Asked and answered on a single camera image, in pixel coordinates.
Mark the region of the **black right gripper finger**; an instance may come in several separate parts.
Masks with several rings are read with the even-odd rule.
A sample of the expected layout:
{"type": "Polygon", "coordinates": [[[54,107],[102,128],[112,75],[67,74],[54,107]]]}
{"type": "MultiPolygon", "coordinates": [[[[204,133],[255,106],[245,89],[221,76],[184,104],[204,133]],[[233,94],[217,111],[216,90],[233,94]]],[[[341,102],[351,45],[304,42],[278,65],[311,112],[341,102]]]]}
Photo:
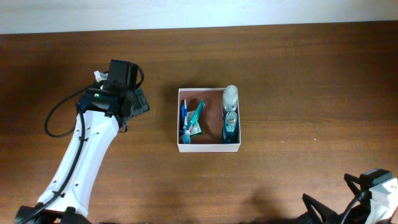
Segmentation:
{"type": "Polygon", "coordinates": [[[364,174],[355,177],[351,174],[345,174],[344,180],[357,199],[365,199],[369,197],[369,181],[364,174]]]}
{"type": "Polygon", "coordinates": [[[340,222],[340,216],[318,200],[307,194],[303,194],[302,200],[313,223],[327,224],[340,222]]]}

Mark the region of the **green toothpaste tube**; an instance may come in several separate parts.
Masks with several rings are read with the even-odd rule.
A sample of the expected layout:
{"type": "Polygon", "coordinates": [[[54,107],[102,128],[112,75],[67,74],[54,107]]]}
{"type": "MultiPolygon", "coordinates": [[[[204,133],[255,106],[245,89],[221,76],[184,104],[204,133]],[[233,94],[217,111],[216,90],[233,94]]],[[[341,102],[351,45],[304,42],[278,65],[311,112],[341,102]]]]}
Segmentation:
{"type": "Polygon", "coordinates": [[[195,113],[194,113],[194,115],[192,116],[190,122],[187,125],[187,131],[189,132],[189,134],[192,131],[193,126],[198,122],[204,107],[205,107],[205,101],[201,100],[199,102],[196,110],[194,110],[195,113]]]}

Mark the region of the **green white sachet packet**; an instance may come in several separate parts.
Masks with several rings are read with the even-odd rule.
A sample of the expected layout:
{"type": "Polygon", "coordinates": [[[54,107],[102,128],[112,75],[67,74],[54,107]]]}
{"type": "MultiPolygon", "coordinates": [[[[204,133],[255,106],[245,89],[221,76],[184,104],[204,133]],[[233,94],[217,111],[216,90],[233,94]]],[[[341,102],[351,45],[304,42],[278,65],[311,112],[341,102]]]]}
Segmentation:
{"type": "MultiPolygon", "coordinates": [[[[187,113],[187,118],[188,118],[187,123],[190,122],[190,120],[191,120],[192,116],[194,115],[194,113],[195,113],[194,111],[189,111],[189,112],[187,113]]],[[[192,129],[192,131],[190,132],[190,135],[191,135],[191,136],[200,136],[200,135],[202,135],[202,134],[203,134],[203,132],[202,132],[202,130],[201,130],[201,127],[200,127],[199,123],[197,122],[197,123],[193,126],[193,129],[192,129]]]]}

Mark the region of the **clear spray bottle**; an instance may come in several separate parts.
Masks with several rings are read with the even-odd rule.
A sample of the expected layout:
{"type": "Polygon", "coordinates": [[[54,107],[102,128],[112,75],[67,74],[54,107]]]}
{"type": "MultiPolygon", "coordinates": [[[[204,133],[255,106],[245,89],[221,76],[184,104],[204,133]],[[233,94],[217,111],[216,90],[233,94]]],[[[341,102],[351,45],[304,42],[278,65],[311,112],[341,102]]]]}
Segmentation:
{"type": "Polygon", "coordinates": [[[238,107],[238,88],[229,85],[225,88],[222,96],[221,116],[224,117],[228,111],[236,111],[238,107]]]}

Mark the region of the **blue liquid bottle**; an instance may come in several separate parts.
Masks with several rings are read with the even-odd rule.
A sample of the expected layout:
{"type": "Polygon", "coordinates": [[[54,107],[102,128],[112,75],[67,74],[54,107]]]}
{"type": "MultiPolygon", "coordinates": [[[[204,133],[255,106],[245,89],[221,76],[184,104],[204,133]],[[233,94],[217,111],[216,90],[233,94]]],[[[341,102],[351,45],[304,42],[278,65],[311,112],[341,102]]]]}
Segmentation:
{"type": "Polygon", "coordinates": [[[224,117],[223,144],[235,144],[238,138],[238,114],[228,111],[224,117]]]}

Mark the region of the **blue toothbrush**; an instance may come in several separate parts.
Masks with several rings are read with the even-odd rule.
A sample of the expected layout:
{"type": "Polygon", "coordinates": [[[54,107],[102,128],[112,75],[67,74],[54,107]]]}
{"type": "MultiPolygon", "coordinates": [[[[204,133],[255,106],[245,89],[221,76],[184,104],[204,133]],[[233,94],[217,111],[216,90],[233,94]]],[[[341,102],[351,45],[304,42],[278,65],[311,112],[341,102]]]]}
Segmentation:
{"type": "Polygon", "coordinates": [[[188,123],[187,123],[187,120],[188,120],[188,118],[187,118],[187,101],[183,100],[182,102],[185,103],[185,124],[184,124],[184,134],[182,135],[182,141],[184,144],[190,144],[190,134],[187,131],[187,125],[188,125],[188,123]]]}

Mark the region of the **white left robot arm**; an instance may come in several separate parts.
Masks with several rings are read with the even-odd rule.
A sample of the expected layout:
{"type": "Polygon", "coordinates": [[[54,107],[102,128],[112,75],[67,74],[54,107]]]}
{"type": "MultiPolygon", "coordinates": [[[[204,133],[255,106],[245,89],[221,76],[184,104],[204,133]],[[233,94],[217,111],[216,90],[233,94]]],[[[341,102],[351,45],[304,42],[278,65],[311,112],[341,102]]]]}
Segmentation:
{"type": "Polygon", "coordinates": [[[112,59],[109,69],[95,72],[94,83],[75,96],[72,138],[48,187],[33,207],[21,206],[15,223],[88,223],[90,195],[103,157],[113,139],[128,131],[128,122],[149,111],[141,88],[144,72],[135,63],[112,59]]]}

